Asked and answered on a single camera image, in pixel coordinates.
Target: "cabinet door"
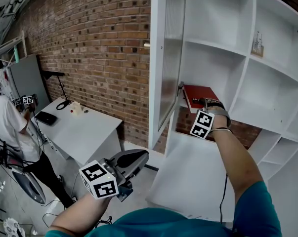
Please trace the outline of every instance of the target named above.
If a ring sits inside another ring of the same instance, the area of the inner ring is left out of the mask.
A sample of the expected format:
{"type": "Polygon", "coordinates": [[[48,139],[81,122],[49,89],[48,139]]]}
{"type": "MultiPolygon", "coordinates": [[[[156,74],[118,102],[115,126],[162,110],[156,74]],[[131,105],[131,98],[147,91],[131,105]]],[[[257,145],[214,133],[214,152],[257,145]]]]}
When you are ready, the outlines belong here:
{"type": "Polygon", "coordinates": [[[160,138],[177,102],[185,0],[151,0],[149,148],[160,138]]]}

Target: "shoe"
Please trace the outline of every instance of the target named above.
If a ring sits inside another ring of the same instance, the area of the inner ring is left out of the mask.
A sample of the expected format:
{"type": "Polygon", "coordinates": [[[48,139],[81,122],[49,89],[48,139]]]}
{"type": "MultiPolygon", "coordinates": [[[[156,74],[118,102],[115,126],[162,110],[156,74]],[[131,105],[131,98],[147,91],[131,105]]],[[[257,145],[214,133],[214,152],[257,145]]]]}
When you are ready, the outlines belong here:
{"type": "Polygon", "coordinates": [[[77,196],[73,196],[73,197],[72,197],[72,201],[73,201],[73,202],[77,202],[78,200],[79,200],[79,199],[78,199],[77,196]]]}
{"type": "Polygon", "coordinates": [[[58,175],[57,178],[59,179],[60,183],[63,184],[63,177],[61,175],[58,175]]]}

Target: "frosted glass panel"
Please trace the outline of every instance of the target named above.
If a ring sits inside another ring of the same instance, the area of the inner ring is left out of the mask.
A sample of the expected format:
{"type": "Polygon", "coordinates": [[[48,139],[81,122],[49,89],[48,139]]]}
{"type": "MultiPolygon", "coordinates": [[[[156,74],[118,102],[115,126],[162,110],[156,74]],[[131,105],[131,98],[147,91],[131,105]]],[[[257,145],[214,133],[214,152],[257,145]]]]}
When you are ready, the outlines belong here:
{"type": "Polygon", "coordinates": [[[184,14],[185,0],[166,1],[166,22],[159,129],[170,113],[176,100],[179,67],[183,45],[184,14]]]}

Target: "teal shirt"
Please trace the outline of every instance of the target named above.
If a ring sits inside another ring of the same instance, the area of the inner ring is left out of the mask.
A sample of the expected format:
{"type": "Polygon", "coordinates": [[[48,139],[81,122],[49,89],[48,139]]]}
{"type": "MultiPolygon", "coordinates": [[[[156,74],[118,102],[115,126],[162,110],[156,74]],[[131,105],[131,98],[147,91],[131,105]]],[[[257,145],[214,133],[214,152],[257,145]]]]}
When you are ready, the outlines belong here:
{"type": "MultiPolygon", "coordinates": [[[[249,187],[240,197],[234,213],[233,230],[217,222],[187,219],[160,208],[146,208],[128,213],[112,225],[92,230],[86,237],[190,237],[249,236],[281,237],[281,227],[272,199],[264,182],[249,187]]],[[[68,237],[49,231],[46,237],[68,237]]]]}

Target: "white countertop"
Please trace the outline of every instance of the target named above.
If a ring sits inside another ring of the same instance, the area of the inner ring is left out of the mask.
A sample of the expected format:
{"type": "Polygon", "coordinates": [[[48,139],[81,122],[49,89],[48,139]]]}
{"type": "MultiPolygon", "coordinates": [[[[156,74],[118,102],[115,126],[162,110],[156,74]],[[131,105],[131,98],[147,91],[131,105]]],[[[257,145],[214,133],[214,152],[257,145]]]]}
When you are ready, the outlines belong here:
{"type": "Polygon", "coordinates": [[[85,164],[122,120],[83,106],[78,116],[70,112],[70,105],[58,111],[56,106],[63,101],[59,97],[42,110],[58,119],[51,126],[38,121],[40,130],[65,153],[85,164]]]}

